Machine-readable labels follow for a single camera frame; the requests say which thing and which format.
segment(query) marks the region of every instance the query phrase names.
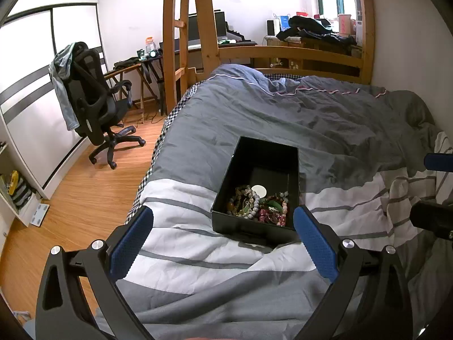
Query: computer monitor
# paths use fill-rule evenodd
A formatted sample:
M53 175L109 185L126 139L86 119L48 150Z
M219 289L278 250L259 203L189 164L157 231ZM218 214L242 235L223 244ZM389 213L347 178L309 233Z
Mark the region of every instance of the computer monitor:
M227 38L227 25L225 23L225 12L215 11L214 18L216 20L216 31L217 40L223 40ZM189 45L196 45L200 43L200 35L198 32L198 21L196 20L196 14L189 15L188 21L188 39Z

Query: wooden bed frame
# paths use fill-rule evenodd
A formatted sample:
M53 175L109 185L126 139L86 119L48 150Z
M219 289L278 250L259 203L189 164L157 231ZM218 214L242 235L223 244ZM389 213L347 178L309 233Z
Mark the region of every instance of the wooden bed frame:
M175 20L175 0L164 0L164 78L168 113L177 104L176 81L180 80L181 94L198 81L207 79L221 63L222 59L239 58L288 58L293 60L315 60L358 68L358 76L350 76L327 71L295 70L282 68L257 69L265 74L316 75L355 83L370 84L373 72L375 45L375 17L373 0L361 0L363 15L362 58L339 53L319 51L299 47L281 46L243 46L223 47L217 45L217 33L212 0L195 0L204 72L198 73L194 67L187 67L187 21L189 19L189 0L181 0L180 19ZM174 29L180 30L180 69L175 70Z

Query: chair base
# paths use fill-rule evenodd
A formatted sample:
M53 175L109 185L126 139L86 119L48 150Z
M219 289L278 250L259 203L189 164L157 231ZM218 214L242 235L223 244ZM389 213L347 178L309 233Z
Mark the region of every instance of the chair base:
M101 144L98 148L96 148L93 152L91 152L91 154L88 156L91 163L95 164L97 162L96 156L100 152L108 148L107 162L113 170L116 169L116 162L113 161L113 151L115 150L115 147L118 143L138 142L140 147L143 147L146 144L146 141L141 137L138 137L136 135L130 135L134 134L135 132L136 129L134 126L128 126L127 128L124 128L118 133L114 133L109 129L107 131L107 135L104 137L105 139L104 143Z

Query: open box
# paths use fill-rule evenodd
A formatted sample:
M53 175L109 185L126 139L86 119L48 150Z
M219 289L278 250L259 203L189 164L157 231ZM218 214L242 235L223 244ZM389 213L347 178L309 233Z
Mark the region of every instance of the open box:
M262 185L267 195L288 191L286 225L276 226L228 215L227 202L241 185ZM212 205L212 229L244 243L277 246L300 241L293 225L299 205L299 157L292 146L240 137Z

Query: yellow object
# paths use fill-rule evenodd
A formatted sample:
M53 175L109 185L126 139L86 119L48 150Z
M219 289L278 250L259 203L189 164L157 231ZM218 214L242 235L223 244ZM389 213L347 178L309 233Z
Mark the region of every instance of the yellow object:
M17 183L18 182L19 182L19 173L16 170L14 170L11 173L11 182L10 182L10 186L8 188L8 194L9 195L13 195L14 194L14 191L17 188Z

